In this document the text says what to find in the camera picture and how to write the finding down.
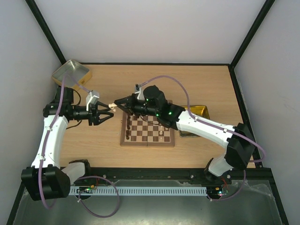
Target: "black frame edge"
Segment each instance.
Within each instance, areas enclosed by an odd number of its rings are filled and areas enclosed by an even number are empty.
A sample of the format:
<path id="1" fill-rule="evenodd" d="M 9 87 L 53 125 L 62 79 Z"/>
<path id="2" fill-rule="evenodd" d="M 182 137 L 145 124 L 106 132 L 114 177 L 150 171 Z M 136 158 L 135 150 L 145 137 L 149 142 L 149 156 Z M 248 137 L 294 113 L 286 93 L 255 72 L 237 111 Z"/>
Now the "black frame edge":
<path id="1" fill-rule="evenodd" d="M 17 215 L 18 208 L 19 208 L 19 205 L 20 205 L 20 202 L 21 202 L 24 190 L 25 190 L 25 185 L 23 183 L 21 183 L 20 186 L 19 186 L 18 193 L 17 193 L 17 195 L 15 197 L 15 201 L 14 201 L 13 207 L 12 207 L 12 209 L 10 211 L 10 214 L 9 214 L 9 217 L 8 217 L 8 220 L 7 220 L 7 223 L 6 223 L 7 225 L 14 224 L 14 220 L 15 220 L 15 217 Z"/>
<path id="2" fill-rule="evenodd" d="M 267 13 L 271 9 L 275 0 L 266 0 L 264 5 L 262 6 L 261 10 L 259 11 L 256 19 L 254 20 L 250 30 L 248 31 L 245 39 L 243 40 L 240 48 L 238 49 L 235 57 L 231 62 L 231 67 L 235 68 L 238 64 L 239 60 L 241 59 L 242 55 L 244 54 L 245 50 L 247 49 L 248 45 L 250 44 L 252 38 L 254 37 L 255 33 L 257 32 L 258 28 L 262 24 L 263 20 L 265 19 Z"/>
<path id="3" fill-rule="evenodd" d="M 43 15 L 41 11 L 39 10 L 36 2 L 34 0 L 25 0 L 28 7 L 32 11 L 32 14 L 34 15 L 35 19 L 37 20 L 39 26 L 43 30 L 46 38 L 48 39 L 51 47 L 53 48 L 55 54 L 57 55 L 57 58 L 60 60 L 61 64 L 66 63 L 66 58 L 62 54 L 60 47 L 58 46 L 53 34 L 51 33 L 45 19 L 43 18 Z"/>
<path id="4" fill-rule="evenodd" d="M 169 62 L 80 62 L 83 65 L 131 65 L 131 66 L 229 66 L 229 63 L 169 63 Z"/>
<path id="5" fill-rule="evenodd" d="M 229 74 L 230 74 L 230 77 L 231 77 L 231 81 L 232 81 L 233 89 L 234 89 L 234 92 L 235 92 L 235 96 L 236 96 L 236 99 L 237 99 L 237 102 L 238 102 L 238 105 L 239 105 L 239 108 L 240 108 L 240 114 L 242 116 L 243 123 L 248 126 L 251 134 L 254 135 L 252 127 L 251 127 L 251 123 L 250 123 L 250 120 L 249 120 L 248 112 L 246 110 L 246 105 L 245 105 L 242 93 L 240 91 L 240 86 L 239 86 L 234 68 L 231 67 L 231 66 L 228 66 L 228 70 L 229 70 Z M 254 152 L 253 152 L 252 155 L 253 155 L 253 159 L 260 159 L 261 158 L 257 148 L 254 149 Z M 256 166 L 256 168 L 261 168 L 261 167 L 263 167 L 263 164 L 262 164 L 262 162 L 255 163 L 255 166 Z"/>
<path id="6" fill-rule="evenodd" d="M 283 204 L 281 202 L 281 198 L 280 198 L 276 183 L 274 182 L 274 183 L 270 184 L 270 186 L 271 186 L 273 196 L 275 197 L 275 202 L 277 205 L 277 209 L 278 209 L 282 224 L 289 225 L 288 219 L 286 217 L 285 209 L 283 208 Z"/>

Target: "wooden chessboard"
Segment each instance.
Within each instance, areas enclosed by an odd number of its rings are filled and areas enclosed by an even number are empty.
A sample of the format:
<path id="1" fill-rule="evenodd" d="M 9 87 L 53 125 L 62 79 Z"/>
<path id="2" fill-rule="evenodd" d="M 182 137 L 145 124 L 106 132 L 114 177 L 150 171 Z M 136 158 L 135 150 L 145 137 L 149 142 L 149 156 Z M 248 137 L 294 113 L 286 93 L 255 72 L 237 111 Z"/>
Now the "wooden chessboard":
<path id="1" fill-rule="evenodd" d="M 174 147 L 174 130 L 158 124 L 154 116 L 129 116 L 122 118 L 121 146 Z"/>

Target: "metal tin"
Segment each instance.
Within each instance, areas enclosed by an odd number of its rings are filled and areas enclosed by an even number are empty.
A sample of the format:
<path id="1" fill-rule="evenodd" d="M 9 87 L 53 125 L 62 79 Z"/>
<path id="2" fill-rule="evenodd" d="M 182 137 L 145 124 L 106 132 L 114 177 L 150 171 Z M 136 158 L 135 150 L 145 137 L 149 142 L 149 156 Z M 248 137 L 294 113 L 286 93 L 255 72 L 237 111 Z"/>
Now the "metal tin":
<path id="1" fill-rule="evenodd" d="M 203 118 L 206 118 L 206 119 L 210 119 L 210 115 L 208 113 L 208 109 L 207 109 L 207 106 L 205 105 L 196 105 L 196 106 L 191 106 L 190 107 L 191 109 L 191 112 L 198 115 L 198 116 L 201 116 Z M 179 131 L 179 136 L 180 137 L 199 137 L 198 135 L 195 135 L 193 133 L 190 133 L 190 132 L 187 132 L 187 131 Z"/>
<path id="2" fill-rule="evenodd" d="M 76 62 L 75 60 L 69 60 L 62 65 L 58 70 L 52 74 L 52 79 L 61 85 L 64 75 L 72 76 L 79 84 L 84 85 L 91 77 L 92 73 L 89 68 Z M 79 87 L 74 83 L 70 77 L 66 77 L 65 86 L 79 90 Z"/>

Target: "white cable tray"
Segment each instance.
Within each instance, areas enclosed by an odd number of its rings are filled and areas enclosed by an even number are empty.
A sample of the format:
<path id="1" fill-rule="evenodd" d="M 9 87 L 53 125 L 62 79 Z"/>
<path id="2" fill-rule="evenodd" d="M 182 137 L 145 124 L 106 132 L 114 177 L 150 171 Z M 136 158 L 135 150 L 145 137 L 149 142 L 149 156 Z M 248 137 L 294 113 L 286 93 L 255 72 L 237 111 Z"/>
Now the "white cable tray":
<path id="1" fill-rule="evenodd" d="M 69 195 L 80 192 L 79 186 L 72 186 Z M 117 187 L 122 196 L 206 196 L 206 187 Z M 98 187 L 81 195 L 116 195 L 113 187 Z"/>

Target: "wooden table surface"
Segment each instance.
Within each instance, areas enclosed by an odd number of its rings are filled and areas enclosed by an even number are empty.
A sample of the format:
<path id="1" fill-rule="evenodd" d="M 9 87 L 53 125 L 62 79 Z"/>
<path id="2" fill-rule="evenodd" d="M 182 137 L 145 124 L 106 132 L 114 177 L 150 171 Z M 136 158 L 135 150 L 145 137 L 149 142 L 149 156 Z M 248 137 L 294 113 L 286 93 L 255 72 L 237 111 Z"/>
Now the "wooden table surface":
<path id="1" fill-rule="evenodd" d="M 136 83 L 170 75 L 187 89 L 191 105 L 208 107 L 211 120 L 231 125 L 242 122 L 227 66 L 86 66 L 93 77 L 85 87 L 99 91 L 103 103 L 131 95 Z M 174 81 L 161 78 L 149 85 L 154 84 L 174 104 L 187 104 L 184 92 Z M 84 105 L 87 93 L 83 90 L 79 93 Z M 121 119 L 122 111 L 117 109 L 113 118 L 99 126 L 88 126 L 84 120 L 78 127 L 66 130 L 61 166 L 75 159 L 88 159 L 92 167 L 204 168 L 211 158 L 224 152 L 222 147 L 202 137 L 180 138 L 178 131 L 175 131 L 174 148 L 121 147 Z"/>

